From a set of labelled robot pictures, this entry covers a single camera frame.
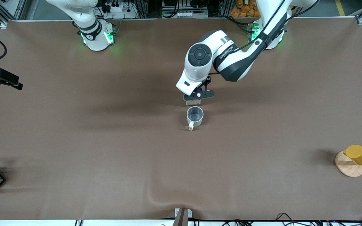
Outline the white power strip with plugs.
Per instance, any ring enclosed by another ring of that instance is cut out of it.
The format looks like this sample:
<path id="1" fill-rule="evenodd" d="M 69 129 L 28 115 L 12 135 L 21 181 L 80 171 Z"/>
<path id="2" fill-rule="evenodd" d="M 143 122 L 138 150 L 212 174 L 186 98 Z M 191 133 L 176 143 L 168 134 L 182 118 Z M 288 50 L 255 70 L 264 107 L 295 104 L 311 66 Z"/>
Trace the white power strip with plugs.
<path id="1" fill-rule="evenodd" d="M 99 12 L 104 19 L 138 19 L 136 5 L 130 0 L 100 0 Z"/>

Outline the white cup with grey inside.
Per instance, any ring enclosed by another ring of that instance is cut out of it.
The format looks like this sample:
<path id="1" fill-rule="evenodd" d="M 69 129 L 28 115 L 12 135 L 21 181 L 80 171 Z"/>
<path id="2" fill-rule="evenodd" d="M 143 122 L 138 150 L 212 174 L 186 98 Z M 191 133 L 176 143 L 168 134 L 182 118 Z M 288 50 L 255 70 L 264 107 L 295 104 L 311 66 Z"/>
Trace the white cup with grey inside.
<path id="1" fill-rule="evenodd" d="M 190 107 L 187 110 L 186 116 L 187 116 L 188 130 L 192 131 L 195 127 L 201 125 L 204 117 L 204 112 L 202 108 L 194 106 Z"/>

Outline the wooden mug stand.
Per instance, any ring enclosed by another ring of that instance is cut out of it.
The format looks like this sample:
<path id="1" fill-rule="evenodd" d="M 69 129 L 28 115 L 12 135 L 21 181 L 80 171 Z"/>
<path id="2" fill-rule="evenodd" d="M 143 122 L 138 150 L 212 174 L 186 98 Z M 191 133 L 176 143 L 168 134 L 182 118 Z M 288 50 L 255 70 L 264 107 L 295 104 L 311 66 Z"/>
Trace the wooden mug stand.
<path id="1" fill-rule="evenodd" d="M 336 155 L 334 164 L 340 173 L 354 178 L 362 175 L 362 153 L 355 158 L 351 158 L 352 156 L 354 153 L 347 156 L 341 151 Z"/>

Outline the yellow cup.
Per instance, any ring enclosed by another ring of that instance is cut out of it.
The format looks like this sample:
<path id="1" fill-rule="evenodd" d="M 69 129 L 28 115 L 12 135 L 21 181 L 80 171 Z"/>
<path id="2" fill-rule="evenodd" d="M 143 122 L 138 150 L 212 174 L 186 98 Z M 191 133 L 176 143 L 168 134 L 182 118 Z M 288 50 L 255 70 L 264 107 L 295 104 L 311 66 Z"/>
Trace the yellow cup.
<path id="1" fill-rule="evenodd" d="M 362 166 L 362 146 L 350 145 L 343 151 L 343 154 L 350 158 L 356 165 Z"/>

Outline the orange snack packs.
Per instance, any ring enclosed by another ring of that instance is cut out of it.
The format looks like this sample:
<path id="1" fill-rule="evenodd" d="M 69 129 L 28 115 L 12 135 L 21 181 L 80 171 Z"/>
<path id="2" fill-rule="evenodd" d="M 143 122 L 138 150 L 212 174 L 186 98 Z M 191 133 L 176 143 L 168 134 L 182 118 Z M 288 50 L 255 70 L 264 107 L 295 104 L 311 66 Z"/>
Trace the orange snack packs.
<path id="1" fill-rule="evenodd" d="M 244 18 L 244 17 L 258 17 L 260 12 L 257 6 L 257 0 L 234 0 L 234 6 L 230 12 L 230 17 Z"/>

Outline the blue and white milk carton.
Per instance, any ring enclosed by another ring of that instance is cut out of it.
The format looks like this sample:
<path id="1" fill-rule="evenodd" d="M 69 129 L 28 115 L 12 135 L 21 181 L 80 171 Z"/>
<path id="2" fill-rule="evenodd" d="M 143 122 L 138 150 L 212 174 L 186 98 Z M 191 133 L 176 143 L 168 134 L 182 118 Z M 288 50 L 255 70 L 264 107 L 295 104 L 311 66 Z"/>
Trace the blue and white milk carton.
<path id="1" fill-rule="evenodd" d="M 185 101 L 186 105 L 199 105 L 201 103 L 201 97 L 196 95 L 184 95 L 183 100 Z"/>

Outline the long white power strip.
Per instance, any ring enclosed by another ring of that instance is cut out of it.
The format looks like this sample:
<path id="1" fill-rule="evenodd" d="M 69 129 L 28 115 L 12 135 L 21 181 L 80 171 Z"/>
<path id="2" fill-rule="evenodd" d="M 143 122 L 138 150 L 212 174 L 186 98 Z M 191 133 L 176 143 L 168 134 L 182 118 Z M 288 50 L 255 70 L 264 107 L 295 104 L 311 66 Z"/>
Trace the long white power strip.
<path id="1" fill-rule="evenodd" d="M 181 10 L 176 15 L 177 18 L 207 18 L 206 10 Z"/>

